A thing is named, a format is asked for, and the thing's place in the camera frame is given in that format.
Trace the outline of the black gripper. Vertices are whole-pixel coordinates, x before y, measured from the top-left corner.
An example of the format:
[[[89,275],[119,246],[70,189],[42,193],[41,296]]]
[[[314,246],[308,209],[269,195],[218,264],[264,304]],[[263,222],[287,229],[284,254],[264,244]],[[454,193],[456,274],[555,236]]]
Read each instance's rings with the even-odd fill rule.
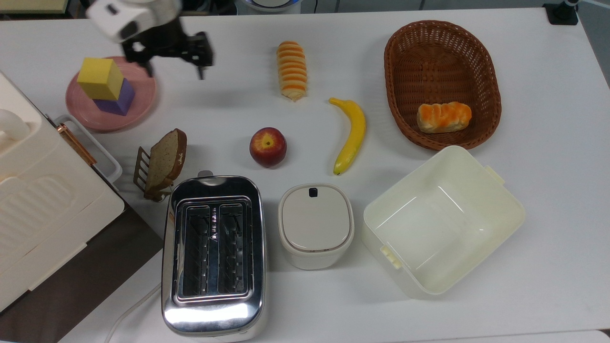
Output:
[[[174,19],[129,37],[122,42],[125,59],[145,69],[149,78],[154,76],[150,60],[155,57],[179,57],[196,66],[198,78],[204,80],[204,72],[215,64],[215,54],[206,32],[187,35],[180,19]]]

